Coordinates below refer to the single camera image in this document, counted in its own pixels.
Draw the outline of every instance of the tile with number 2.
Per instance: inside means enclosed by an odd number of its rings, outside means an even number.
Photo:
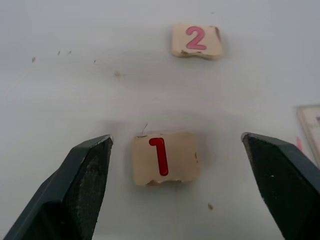
[[[222,46],[215,26],[176,24],[172,28],[172,54],[177,57],[219,59]]]
[[[136,185],[189,182],[200,175],[196,139],[190,132],[137,136],[132,141]]]

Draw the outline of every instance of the debris speck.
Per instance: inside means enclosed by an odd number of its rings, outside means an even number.
[[[124,77],[125,75],[121,74],[119,71],[115,71],[114,76],[116,76],[117,78],[121,78],[121,77]]]
[[[217,27],[215,27],[215,34],[218,37],[219,41],[221,42],[220,30]]]
[[[181,54],[182,55],[188,55],[188,53],[186,51],[181,50]]]
[[[208,203],[208,209],[213,210],[214,206],[211,203]]]
[[[151,180],[150,182],[148,182],[148,183],[146,184],[147,187],[148,187],[148,186],[158,186],[158,185],[161,185],[161,183],[159,183],[159,182],[157,182],[157,181],[155,181],[155,180]]]
[[[144,126],[144,128],[143,128],[143,130],[142,130],[142,133],[141,133],[141,135],[143,135],[144,134],[144,131],[145,131],[145,129],[146,129],[146,127],[148,126],[148,123],[146,123],[146,125]]]

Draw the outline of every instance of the number tile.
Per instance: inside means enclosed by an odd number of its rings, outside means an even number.
[[[139,186],[189,182],[201,173],[196,138],[190,132],[134,137],[132,162],[134,181]]]
[[[182,58],[219,59],[222,56],[219,29],[216,26],[175,24],[172,28],[172,54]]]

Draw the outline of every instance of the tile with number 1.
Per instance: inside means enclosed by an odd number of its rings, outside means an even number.
[[[172,28],[172,54],[177,57],[219,59],[222,45],[216,26],[176,24]]]
[[[200,175],[196,139],[190,132],[136,136],[132,140],[136,185],[189,182]]]

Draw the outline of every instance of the white table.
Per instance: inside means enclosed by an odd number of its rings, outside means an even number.
[[[319,7],[312,0],[3,2],[0,238],[73,146],[112,134],[94,240],[283,239],[240,137],[306,143],[296,106],[320,102]],[[172,56],[171,25],[179,22],[218,26],[223,58]],[[146,123],[146,134],[197,134],[198,180],[177,192],[135,187],[130,141]]]

